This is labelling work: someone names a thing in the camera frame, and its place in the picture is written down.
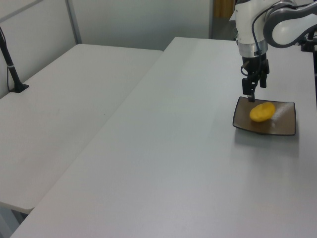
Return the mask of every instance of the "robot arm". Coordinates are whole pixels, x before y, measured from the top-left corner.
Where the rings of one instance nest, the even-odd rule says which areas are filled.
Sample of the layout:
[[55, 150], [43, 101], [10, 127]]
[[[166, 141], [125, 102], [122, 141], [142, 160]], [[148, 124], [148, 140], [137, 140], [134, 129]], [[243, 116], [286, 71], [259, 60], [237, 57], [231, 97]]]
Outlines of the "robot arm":
[[317, 28], [317, 2], [297, 6], [294, 0], [238, 0], [237, 44], [242, 56], [243, 94], [255, 101], [255, 88], [266, 88], [269, 74], [267, 44], [278, 48], [293, 45]]

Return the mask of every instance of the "brown plate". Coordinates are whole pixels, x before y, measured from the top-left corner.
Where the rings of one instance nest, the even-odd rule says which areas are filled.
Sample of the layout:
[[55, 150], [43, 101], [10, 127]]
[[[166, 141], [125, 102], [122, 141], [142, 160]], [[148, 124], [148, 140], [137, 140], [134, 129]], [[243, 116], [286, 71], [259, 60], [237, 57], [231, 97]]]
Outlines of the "brown plate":
[[[250, 119], [250, 111], [259, 104], [271, 102], [275, 105], [275, 114], [269, 120], [255, 122]], [[250, 103], [248, 98], [240, 97], [233, 116], [233, 126], [264, 135], [295, 135], [295, 103], [256, 100]]]

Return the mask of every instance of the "gray table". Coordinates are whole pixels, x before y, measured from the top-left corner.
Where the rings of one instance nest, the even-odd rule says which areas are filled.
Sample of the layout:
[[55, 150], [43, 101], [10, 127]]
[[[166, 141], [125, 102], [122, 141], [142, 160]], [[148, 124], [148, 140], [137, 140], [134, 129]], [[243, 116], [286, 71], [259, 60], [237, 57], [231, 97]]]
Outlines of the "gray table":
[[161, 51], [77, 45], [0, 100], [0, 206], [29, 213]]
[[295, 102], [296, 136], [232, 126], [235, 42], [176, 38], [13, 238], [315, 238], [313, 56], [267, 56], [256, 97]]

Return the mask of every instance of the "wooden door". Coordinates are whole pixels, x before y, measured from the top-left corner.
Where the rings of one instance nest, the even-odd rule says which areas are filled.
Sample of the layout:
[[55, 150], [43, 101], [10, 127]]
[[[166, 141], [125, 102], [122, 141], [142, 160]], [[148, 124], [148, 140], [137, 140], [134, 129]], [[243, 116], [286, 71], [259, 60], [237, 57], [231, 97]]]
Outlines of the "wooden door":
[[213, 16], [230, 18], [234, 10], [235, 0], [214, 0]]

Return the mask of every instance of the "mango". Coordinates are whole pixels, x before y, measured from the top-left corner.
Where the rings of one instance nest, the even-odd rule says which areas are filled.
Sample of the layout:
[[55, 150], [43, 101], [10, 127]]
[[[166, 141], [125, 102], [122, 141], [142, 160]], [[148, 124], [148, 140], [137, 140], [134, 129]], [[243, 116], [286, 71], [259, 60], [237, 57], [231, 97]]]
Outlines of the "mango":
[[274, 113], [275, 106], [273, 103], [262, 103], [250, 111], [250, 118], [255, 122], [262, 122], [271, 119]]

